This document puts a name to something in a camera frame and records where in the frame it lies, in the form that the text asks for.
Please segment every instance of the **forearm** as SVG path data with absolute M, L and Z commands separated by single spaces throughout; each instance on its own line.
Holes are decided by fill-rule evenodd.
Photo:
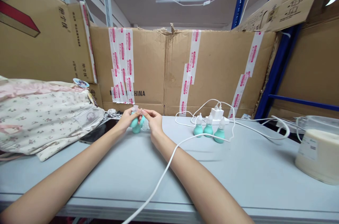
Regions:
M 49 223 L 121 134 L 113 127 L 4 210 L 0 222 Z
M 154 144 L 169 161 L 176 144 L 165 134 L 157 136 Z M 224 186 L 181 148 L 176 150 L 171 169 L 206 223 L 253 223 Z

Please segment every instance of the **white table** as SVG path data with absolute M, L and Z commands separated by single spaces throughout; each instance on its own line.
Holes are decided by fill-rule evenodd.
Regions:
M 189 124 L 190 118 L 179 117 Z M 271 136 L 278 134 L 256 122 L 242 121 Z M 226 126 L 226 138 L 232 124 Z M 193 128 L 163 117 L 164 132 L 176 143 L 192 136 Z M 192 139 L 182 148 L 210 170 L 256 223 L 294 223 L 307 220 L 339 222 L 339 186 L 317 181 L 301 172 L 294 160 L 299 144 L 286 139 L 276 145 L 243 126 L 235 138 L 218 144 L 212 138 Z M 45 162 L 27 156 L 0 164 L 0 202 L 3 209 L 58 167 L 88 147 L 76 142 Z M 149 139 L 149 131 L 132 134 L 128 129 L 81 184 L 59 212 L 125 220 L 152 193 L 165 161 Z M 151 203 L 135 220 L 166 223 L 201 223 L 182 185 L 168 171 Z

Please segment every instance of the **packing tape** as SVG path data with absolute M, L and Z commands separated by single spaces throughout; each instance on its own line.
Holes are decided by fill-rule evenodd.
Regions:
M 87 14 L 87 5 L 86 5 L 85 2 L 80 1 L 80 7 L 81 7 L 82 18 L 84 19 L 84 24 L 85 24 L 85 31 L 86 31 L 89 55 L 90 55 L 90 58 L 91 58 L 91 65 L 92 65 L 92 71 L 93 71 L 93 79 L 94 79 L 94 83 L 97 84 L 95 63 L 94 63 L 94 57 L 93 57 L 93 48 L 92 48 L 91 36 L 89 35 L 89 19 L 87 17 L 87 15 L 88 15 Z
M 135 104 L 133 90 L 133 31 L 126 28 L 109 28 L 108 32 L 113 64 L 112 77 L 115 89 L 115 96 L 113 96 L 114 92 L 112 91 L 112 100 L 117 103 Z
M 250 54 L 248 55 L 246 69 L 245 69 L 245 74 L 247 73 L 250 78 L 253 75 L 255 62 L 256 62 L 257 57 L 258 57 L 258 52 L 259 52 L 259 49 L 260 49 L 260 45 L 261 45 L 263 36 L 264 36 L 263 32 L 255 32 L 254 33 L 254 37 L 253 37 L 253 41 L 252 41 L 252 45 L 251 45 L 251 50 L 250 50 Z
M 187 110 L 187 100 L 188 100 L 188 93 L 190 91 L 190 85 L 192 82 L 192 74 L 189 70 L 190 64 L 185 64 L 184 69 L 184 76 L 183 76 L 183 84 L 181 87 L 181 94 L 180 94 L 180 105 L 179 105 L 179 116 L 186 116 L 186 110 Z
M 191 65 L 191 74 L 192 74 L 191 85 L 194 85 L 195 72 L 196 72 L 197 63 L 198 63 L 200 37 L 201 37 L 201 30 L 193 30 L 192 31 L 190 60 L 189 60 L 189 63 Z
M 179 116 L 186 116 L 187 100 L 190 85 L 194 84 L 195 73 L 198 63 L 201 30 L 192 30 L 191 49 L 189 63 L 185 64 L 183 84 L 180 94 Z
M 248 74 L 241 74 L 239 78 L 239 82 L 237 85 L 236 93 L 234 94 L 233 101 L 232 101 L 232 107 L 234 108 L 234 113 L 233 110 L 230 109 L 230 112 L 228 114 L 228 118 L 232 118 L 236 116 L 237 110 L 240 105 L 241 97 L 243 96 L 245 86 L 248 80 Z
M 264 36 L 263 32 L 255 32 L 254 33 L 250 53 L 249 53 L 248 59 L 247 59 L 245 73 L 240 75 L 238 86 L 237 86 L 236 92 L 235 92 L 234 97 L 233 97 L 232 107 L 234 108 L 234 113 L 233 113 L 233 110 L 231 109 L 229 114 L 228 114 L 228 118 L 233 118 L 237 114 L 237 111 L 238 111 L 238 108 L 239 108 L 239 105 L 240 105 L 240 101 L 241 101 L 241 97 L 243 96 L 247 80 L 248 80 L 248 78 L 251 78 L 252 75 L 253 75 L 255 62 L 256 62 L 257 57 L 258 57 L 258 52 L 259 52 L 259 49 L 260 49 L 260 45 L 261 45 L 263 36 Z

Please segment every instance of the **metal shelf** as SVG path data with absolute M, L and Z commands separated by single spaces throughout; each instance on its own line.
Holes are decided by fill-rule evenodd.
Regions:
M 243 12 L 244 2 L 245 0 L 237 0 L 236 9 L 234 12 L 234 17 L 233 17 L 232 29 L 237 27 L 240 23 L 240 18 Z M 281 37 L 280 45 L 278 47 L 278 50 L 277 50 L 270 74 L 269 74 L 266 88 L 262 94 L 256 115 L 255 115 L 255 119 L 262 119 L 268 116 L 270 108 L 273 105 L 274 99 L 281 99 L 284 101 L 300 103 L 303 105 L 309 105 L 313 107 L 339 111 L 338 106 L 277 95 L 281 81 L 283 79 L 283 76 L 285 74 L 285 71 L 286 71 L 286 68 L 289 62 L 289 59 L 292 55 L 293 48 L 295 46 L 296 40 L 301 30 L 301 27 L 302 27 L 302 24 L 299 24 L 299 25 L 286 28 L 282 31 L 285 34 Z

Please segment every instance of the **finger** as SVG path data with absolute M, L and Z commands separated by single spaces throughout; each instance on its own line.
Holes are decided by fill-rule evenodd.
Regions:
M 124 111 L 124 113 L 131 115 L 131 114 L 132 114 L 132 111 L 133 111 L 133 107 L 131 107 L 131 108 L 129 108 L 129 109 L 126 109 L 126 110 Z
M 133 121 L 133 119 L 135 119 L 135 118 L 137 118 L 139 115 L 141 115 L 141 111 L 142 111 L 142 109 L 138 109 L 134 114 L 130 115 L 131 121 Z
M 146 112 L 146 109 L 142 110 L 142 114 L 144 115 L 144 117 L 150 121 L 152 119 L 152 117 Z
M 159 116 L 160 114 L 154 110 L 144 109 L 147 113 L 151 115 L 151 117 Z

